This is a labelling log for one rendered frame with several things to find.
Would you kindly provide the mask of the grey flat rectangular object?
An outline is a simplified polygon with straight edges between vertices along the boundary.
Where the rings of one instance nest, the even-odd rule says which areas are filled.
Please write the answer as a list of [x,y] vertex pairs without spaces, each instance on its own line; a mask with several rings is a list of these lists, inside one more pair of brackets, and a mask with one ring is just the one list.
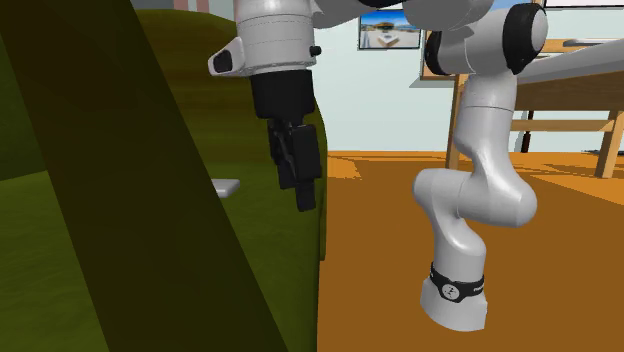
[[240,188],[239,179],[212,179],[219,198],[227,198]]

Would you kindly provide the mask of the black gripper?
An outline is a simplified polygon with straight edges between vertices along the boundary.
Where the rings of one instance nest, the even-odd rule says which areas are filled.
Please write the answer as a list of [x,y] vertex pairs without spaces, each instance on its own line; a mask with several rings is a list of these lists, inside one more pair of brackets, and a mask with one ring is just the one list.
[[314,183],[322,176],[316,128],[314,125],[292,128],[293,173],[286,125],[279,120],[300,121],[315,110],[312,72],[302,69],[256,74],[250,77],[250,83],[256,116],[269,119],[270,155],[277,167],[279,186],[282,190],[295,187],[300,212],[312,210],[316,206]]

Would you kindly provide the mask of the green sofa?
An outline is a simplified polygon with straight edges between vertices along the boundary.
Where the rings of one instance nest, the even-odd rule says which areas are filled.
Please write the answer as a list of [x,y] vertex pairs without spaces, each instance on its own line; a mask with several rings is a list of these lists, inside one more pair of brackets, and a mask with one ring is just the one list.
[[0,352],[317,352],[324,213],[278,189],[247,82],[208,75],[234,33],[0,0]]

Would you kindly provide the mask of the wooden table with grey top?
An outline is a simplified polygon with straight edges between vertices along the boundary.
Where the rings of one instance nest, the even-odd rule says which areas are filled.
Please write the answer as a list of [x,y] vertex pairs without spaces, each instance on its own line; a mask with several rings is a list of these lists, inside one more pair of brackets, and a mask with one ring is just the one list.
[[[528,118],[515,120],[521,151],[529,150],[533,131],[602,132],[595,176],[613,175],[624,135],[624,38],[549,39],[547,58],[533,61],[518,76],[516,109]],[[535,120],[536,111],[607,111],[606,120]]]

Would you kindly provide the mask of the framed wall picture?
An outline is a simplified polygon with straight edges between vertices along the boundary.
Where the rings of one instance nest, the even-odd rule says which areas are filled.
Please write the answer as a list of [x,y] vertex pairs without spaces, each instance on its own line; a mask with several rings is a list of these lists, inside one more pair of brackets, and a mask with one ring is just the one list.
[[359,17],[359,50],[411,50],[421,47],[421,30],[399,9],[382,9]]

